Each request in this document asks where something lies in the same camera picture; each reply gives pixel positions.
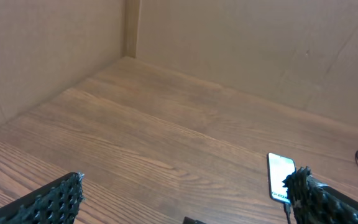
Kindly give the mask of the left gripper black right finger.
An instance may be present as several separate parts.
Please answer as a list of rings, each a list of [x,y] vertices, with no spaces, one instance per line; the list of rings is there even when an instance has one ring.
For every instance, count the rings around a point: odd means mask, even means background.
[[[283,181],[297,224],[358,224],[358,202],[301,167]]]

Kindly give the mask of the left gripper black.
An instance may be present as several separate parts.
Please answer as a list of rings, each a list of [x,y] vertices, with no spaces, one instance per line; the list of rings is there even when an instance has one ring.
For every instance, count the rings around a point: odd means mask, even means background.
[[[183,224],[206,224],[206,223],[201,222],[199,220],[189,218],[189,217],[185,217],[183,220]]]

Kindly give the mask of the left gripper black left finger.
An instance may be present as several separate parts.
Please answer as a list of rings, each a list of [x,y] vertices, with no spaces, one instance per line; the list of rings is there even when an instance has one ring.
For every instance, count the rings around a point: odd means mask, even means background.
[[[84,174],[70,172],[0,208],[0,224],[72,224],[80,211]]]

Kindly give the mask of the Samsung Galaxy smartphone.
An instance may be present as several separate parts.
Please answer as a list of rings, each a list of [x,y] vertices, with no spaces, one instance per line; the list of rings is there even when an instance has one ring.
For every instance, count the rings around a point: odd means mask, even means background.
[[[284,186],[283,181],[288,175],[296,171],[294,160],[270,152],[267,154],[267,163],[271,198],[275,201],[289,204],[288,188]]]

